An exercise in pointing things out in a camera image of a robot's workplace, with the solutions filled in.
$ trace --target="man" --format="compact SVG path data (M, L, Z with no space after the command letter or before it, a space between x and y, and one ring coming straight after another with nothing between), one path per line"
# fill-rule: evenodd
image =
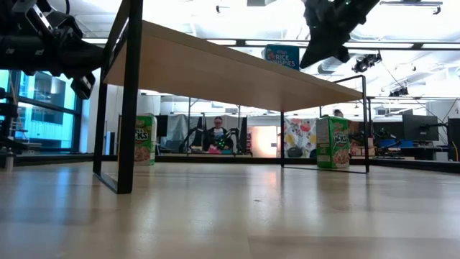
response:
M203 141L203 150L208 151L211 145L218 147L217 142L222 137L225 137L227 132L228 131L222 127L222 117L214 118L214 127L206 131L205 138ZM233 148L233 140L231 140L230 137L224 140L224 142L225 142L224 150L230 150Z
M335 117L341 117L341 118L344 117L344 114L343 114L342 112L340 112L339 109L334 110L334 111L333 111L333 115L334 115Z

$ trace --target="fluorescent light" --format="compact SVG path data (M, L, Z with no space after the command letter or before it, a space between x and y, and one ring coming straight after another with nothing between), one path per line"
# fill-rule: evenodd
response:
M439 49L439 50L445 50L445 49L455 49L455 50L460 50L460 43L459 44L452 44L452 43L428 43L428 44L423 44L422 48L430 48L430 49Z
M98 38L83 38L83 41L91 44L106 44L107 39L98 39Z
M307 47L308 42L302 41L269 41L269 40L247 40L246 45L254 45L254 46L265 46L268 44L272 45L292 45L298 47Z
M413 47L413 43L392 43L392 42L346 42L344 47L354 48L375 48L375 49L393 49L393 48L407 48Z
M208 40L217 45L236 45L236 40Z
M140 90L141 94L145 94L147 96L172 96L172 94L166 94L166 93L159 93L157 91L152 91L152 90Z

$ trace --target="green cereal box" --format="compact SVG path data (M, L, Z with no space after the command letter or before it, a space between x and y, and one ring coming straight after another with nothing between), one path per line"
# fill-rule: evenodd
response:
M323 117L316 122L318 167L349 167L348 131L348 120L340 117Z
M157 139L157 119L153 114L136 116L136 135L134 162L136 165L155 163L155 145Z

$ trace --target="glass window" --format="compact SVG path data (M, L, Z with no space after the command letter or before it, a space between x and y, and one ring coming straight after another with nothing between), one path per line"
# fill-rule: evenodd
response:
M9 71L0 71L0 87L8 91Z
M74 109L75 92L70 87L71 83L72 80L65 76L52 77L49 73L43 72L37 72L35 76L26 76L21 73L19 95L67 109Z
M73 139L73 114L20 102L18 122L27 132L16 132L16 138L42 147L70 148Z

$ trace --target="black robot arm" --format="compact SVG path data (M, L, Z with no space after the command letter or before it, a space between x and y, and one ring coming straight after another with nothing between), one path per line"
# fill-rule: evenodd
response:
M103 49L84 42L74 17L57 12L46 0L0 0L0 69L62 73L72 89L88 99L101 67Z

